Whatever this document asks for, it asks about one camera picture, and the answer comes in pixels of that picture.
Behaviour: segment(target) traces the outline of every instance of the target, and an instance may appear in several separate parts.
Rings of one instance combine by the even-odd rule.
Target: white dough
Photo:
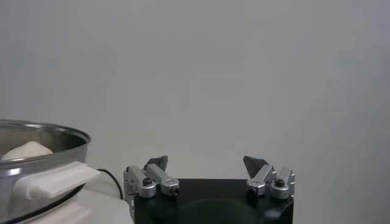
[[[27,142],[26,144],[19,146],[9,152],[7,152],[1,160],[7,160],[7,159],[19,159],[19,158],[26,158],[26,157],[32,157],[32,156],[41,156],[41,155],[47,155],[52,154],[53,152],[46,148],[45,146],[35,142]]]

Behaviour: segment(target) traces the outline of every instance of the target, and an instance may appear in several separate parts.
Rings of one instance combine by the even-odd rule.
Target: white pot handle
[[[85,163],[73,162],[20,178],[13,187],[13,193],[29,200],[54,198],[99,175],[100,171]]]

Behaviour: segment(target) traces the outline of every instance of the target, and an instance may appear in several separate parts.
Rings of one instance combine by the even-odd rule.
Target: black screw
[[[282,179],[276,179],[275,180],[275,186],[277,187],[284,187],[285,186],[285,181]]]
[[[179,195],[179,189],[177,187],[173,187],[169,190],[169,193],[171,194],[171,196],[178,196]]]
[[[253,187],[249,188],[246,192],[249,198],[255,198],[257,197],[257,190]]]
[[[150,185],[150,184],[152,184],[152,180],[151,180],[149,177],[144,178],[144,179],[142,180],[142,185],[143,185],[143,186],[147,186],[147,185]]]

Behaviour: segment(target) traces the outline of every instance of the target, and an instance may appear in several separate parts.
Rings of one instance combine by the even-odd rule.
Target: gray wall
[[[261,157],[295,170],[296,223],[389,223],[389,10],[1,0],[0,117],[89,132],[118,178],[164,154],[177,177],[246,178]]]

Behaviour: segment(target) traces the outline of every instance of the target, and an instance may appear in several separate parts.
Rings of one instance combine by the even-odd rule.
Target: pot rim
[[[24,164],[34,164],[34,163],[40,163],[52,159],[59,159],[60,157],[63,157],[67,154],[72,153],[73,151],[77,150],[80,147],[83,147],[85,145],[88,145],[91,142],[91,137],[90,135],[86,134],[84,131],[71,128],[71,127],[66,127],[62,125],[56,125],[56,124],[50,124],[50,123],[37,123],[37,122],[31,122],[31,121],[22,121],[22,120],[8,120],[8,119],[0,119],[0,127],[29,127],[29,128],[36,128],[36,129],[47,129],[47,130],[52,130],[52,131],[60,131],[64,132],[70,135],[77,136],[85,141],[84,144],[56,152],[53,154],[48,154],[48,155],[41,155],[41,156],[34,156],[34,157],[27,157],[27,158],[18,158],[18,159],[8,159],[8,160],[3,160],[0,161],[0,170],[3,168],[10,168],[14,166],[22,166]]]

